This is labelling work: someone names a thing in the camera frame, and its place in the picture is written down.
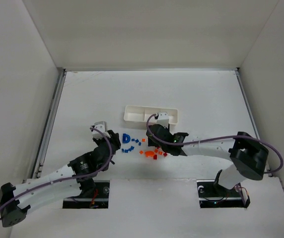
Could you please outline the orange lego arch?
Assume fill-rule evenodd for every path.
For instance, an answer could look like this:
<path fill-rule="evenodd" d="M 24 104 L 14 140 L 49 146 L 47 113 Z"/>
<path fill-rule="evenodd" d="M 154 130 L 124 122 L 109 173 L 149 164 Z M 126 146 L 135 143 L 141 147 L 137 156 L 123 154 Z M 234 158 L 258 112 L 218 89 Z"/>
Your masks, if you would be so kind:
<path fill-rule="evenodd" d="M 154 152 L 153 152 L 153 151 L 145 151 L 145 152 L 144 152 L 144 155 L 145 155 L 147 158 L 153 158 L 153 157 L 154 157 Z"/>

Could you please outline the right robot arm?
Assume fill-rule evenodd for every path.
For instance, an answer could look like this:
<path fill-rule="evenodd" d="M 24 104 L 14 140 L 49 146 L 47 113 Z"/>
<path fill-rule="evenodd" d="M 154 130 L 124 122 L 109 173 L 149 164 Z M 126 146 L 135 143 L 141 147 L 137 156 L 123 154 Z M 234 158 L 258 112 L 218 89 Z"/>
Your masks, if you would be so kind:
<path fill-rule="evenodd" d="M 148 140 L 172 156 L 208 156 L 231 161 L 227 169 L 218 171 L 215 186 L 232 189 L 246 179 L 260 181 L 264 177 L 269 151 L 245 132 L 216 141 L 200 140 L 186 132 L 171 134 L 160 124 L 147 127 Z"/>

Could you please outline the blue lego arch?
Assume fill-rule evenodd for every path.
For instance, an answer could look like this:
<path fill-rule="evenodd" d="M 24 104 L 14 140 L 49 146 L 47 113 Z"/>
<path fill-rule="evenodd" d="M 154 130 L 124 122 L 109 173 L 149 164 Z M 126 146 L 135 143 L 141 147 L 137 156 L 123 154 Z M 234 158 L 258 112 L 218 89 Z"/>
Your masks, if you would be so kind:
<path fill-rule="evenodd" d="M 131 141 L 131 137 L 130 137 L 128 134 L 123 133 L 123 136 L 122 136 L 122 143 L 123 143 L 123 144 L 127 144 L 127 143 L 129 143 L 130 141 Z"/>

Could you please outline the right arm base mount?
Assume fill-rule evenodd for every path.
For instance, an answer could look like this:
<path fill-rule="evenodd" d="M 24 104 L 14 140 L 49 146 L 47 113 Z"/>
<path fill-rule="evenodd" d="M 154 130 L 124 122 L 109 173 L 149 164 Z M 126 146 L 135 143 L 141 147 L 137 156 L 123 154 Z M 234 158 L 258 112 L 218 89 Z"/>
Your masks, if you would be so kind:
<path fill-rule="evenodd" d="M 232 189 L 214 185 L 213 180 L 197 181 L 200 208 L 248 208 L 251 201 L 246 188 L 241 183 Z"/>

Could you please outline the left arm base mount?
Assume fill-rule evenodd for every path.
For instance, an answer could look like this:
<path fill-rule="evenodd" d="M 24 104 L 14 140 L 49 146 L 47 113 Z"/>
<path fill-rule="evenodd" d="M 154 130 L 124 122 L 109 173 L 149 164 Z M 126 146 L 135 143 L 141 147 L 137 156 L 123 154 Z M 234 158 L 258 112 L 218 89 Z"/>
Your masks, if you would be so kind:
<path fill-rule="evenodd" d="M 110 194 L 109 180 L 96 180 L 95 188 L 79 196 L 65 198 L 63 209 L 108 209 Z"/>

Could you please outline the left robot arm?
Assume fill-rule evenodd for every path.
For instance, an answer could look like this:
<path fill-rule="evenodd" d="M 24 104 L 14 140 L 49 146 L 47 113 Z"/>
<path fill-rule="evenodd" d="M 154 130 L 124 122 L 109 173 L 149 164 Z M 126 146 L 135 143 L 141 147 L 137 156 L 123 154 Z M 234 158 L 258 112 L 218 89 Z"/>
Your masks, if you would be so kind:
<path fill-rule="evenodd" d="M 22 222 L 29 213 L 69 197 L 89 196 L 96 192 L 94 177 L 108 170 L 112 157 L 121 148 L 119 134 L 112 130 L 92 129 L 96 148 L 60 169 L 25 183 L 5 183 L 0 187 L 0 221 L 4 228 Z"/>

